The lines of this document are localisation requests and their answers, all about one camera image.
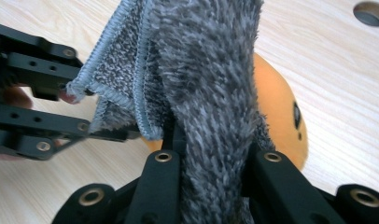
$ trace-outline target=orange object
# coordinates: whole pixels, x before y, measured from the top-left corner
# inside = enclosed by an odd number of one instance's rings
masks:
[[[301,169],[308,155],[308,140],[294,94],[285,79],[258,54],[254,54],[254,64],[258,104],[261,113],[266,116],[269,135],[276,150],[288,156]],[[161,149],[162,140],[150,142],[144,137],[142,139],[151,151]]]

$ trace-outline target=microfiber cloth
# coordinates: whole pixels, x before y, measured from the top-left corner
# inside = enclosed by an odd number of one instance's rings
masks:
[[[253,83],[261,0],[122,0],[78,77],[100,95],[91,132],[137,124],[163,138],[170,111],[187,137],[183,223],[251,223],[241,198],[248,148],[274,150]]]

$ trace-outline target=fuzzy gray cloth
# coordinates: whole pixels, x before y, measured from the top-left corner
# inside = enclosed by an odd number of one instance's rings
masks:
[[[240,197],[248,147],[274,149],[253,84],[261,0],[122,0],[67,92],[100,95],[91,130],[137,123],[187,136],[183,223],[251,222]]]

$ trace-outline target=light wood surface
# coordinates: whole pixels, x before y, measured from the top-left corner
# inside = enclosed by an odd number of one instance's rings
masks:
[[[0,23],[71,46],[85,62],[118,2],[0,0]],[[306,121],[303,173],[330,193],[348,183],[379,191],[379,28],[353,16],[358,2],[266,0],[256,43]],[[95,101],[35,101],[35,109],[91,119]],[[147,154],[141,140],[87,140],[51,161],[0,161],[0,223],[50,223],[78,188],[118,189],[138,177]]]

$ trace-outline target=gray towel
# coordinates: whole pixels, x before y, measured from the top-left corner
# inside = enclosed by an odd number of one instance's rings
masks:
[[[100,95],[91,131],[137,123],[161,139],[173,111],[187,136],[184,223],[251,222],[240,197],[248,147],[274,149],[256,103],[261,0],[122,0],[67,92]]]

